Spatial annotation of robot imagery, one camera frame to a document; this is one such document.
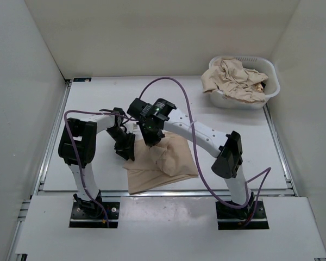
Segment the crumpled cloth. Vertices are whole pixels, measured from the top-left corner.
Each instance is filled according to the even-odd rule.
[[[144,140],[135,142],[135,161],[127,160],[123,165],[129,194],[198,177],[187,140],[171,132],[164,134],[166,137],[153,147],[146,146]]]
[[[225,96],[241,102],[264,102],[261,82],[267,79],[264,73],[243,68],[242,62],[234,57],[222,57],[203,73],[203,93],[221,90]]]

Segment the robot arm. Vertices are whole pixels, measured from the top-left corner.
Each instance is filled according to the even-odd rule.
[[[193,141],[188,115],[164,99],[158,99],[151,105],[137,98],[130,105],[127,113],[138,120],[143,139],[148,146],[159,143],[164,137],[163,129]],[[196,144],[216,158],[211,167],[212,171],[224,178],[232,201],[243,205],[246,202],[247,193],[251,195],[251,191],[245,190],[244,174],[242,171],[238,171],[242,164],[240,134],[232,132],[229,135],[211,129],[200,122],[193,122],[193,124]]]
[[[114,108],[114,112],[124,115],[124,111],[120,108]],[[121,128],[122,118],[115,115],[92,115],[81,120],[69,118],[68,124],[81,159],[82,173],[87,191],[92,198],[101,203],[101,192],[95,183],[91,164],[96,151],[96,135],[102,131],[108,132],[116,141],[114,147],[116,154],[125,160],[134,160],[135,135],[133,133],[126,133]],[[79,166],[65,127],[60,140],[58,154],[64,159],[64,162],[73,173],[77,186],[77,193],[74,194],[74,198],[79,208],[90,214],[97,213],[98,206],[89,199],[83,187]]]

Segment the white platform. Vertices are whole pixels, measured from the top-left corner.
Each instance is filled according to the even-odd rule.
[[[92,78],[91,82],[72,83],[65,110],[78,109],[99,111],[102,108],[112,109],[128,106],[138,97],[142,89],[156,77],[106,77]],[[241,134],[243,144],[243,170],[247,179],[267,167],[272,167],[264,189],[286,189],[283,168],[281,167],[274,142],[263,110],[226,110],[215,108],[208,95],[202,94],[200,76],[175,77],[185,87],[190,99],[194,119],[220,131]],[[143,100],[154,103],[157,98],[165,98],[181,110],[186,110],[186,103],[180,88],[172,81],[162,80],[152,85],[144,94]],[[70,117],[84,117],[70,114]],[[58,145],[64,127],[62,121],[57,141],[49,162],[45,191],[75,191],[71,171],[58,156]],[[127,171],[122,168],[124,160],[115,154],[114,141],[106,133],[97,135],[96,155],[92,162],[97,185],[101,190],[128,190]],[[212,156],[199,148],[198,155],[202,171],[212,188],[226,190],[223,179],[211,171],[215,161]],[[250,183],[249,187],[257,189],[261,180]],[[202,181],[186,181],[162,186],[155,190],[204,190]]]
[[[325,258],[307,198],[264,198],[269,229],[219,231],[213,198],[120,199],[118,229],[69,228],[71,196],[34,196],[16,253],[51,260]]]

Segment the laundry basket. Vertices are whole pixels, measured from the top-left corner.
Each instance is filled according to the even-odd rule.
[[[279,93],[280,85],[278,82],[277,74],[275,73],[274,65],[267,59],[246,55],[220,55],[212,58],[212,60],[209,62],[209,68],[212,66],[216,59],[221,57],[235,57],[237,60],[243,63],[244,68],[255,69],[259,72],[267,74],[268,80],[264,81],[266,84],[264,89],[266,100],[264,102],[258,103],[245,103],[226,97],[222,91],[216,90],[209,94],[210,100],[215,106],[229,109],[260,109],[268,102],[270,98]]]

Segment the white wall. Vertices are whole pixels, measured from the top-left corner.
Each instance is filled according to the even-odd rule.
[[[29,199],[64,80],[24,0],[0,0],[0,260]]]
[[[326,0],[301,0],[272,61],[281,92],[271,113],[326,247]]]
[[[198,75],[221,53],[269,57],[299,0],[26,0],[66,78]]]

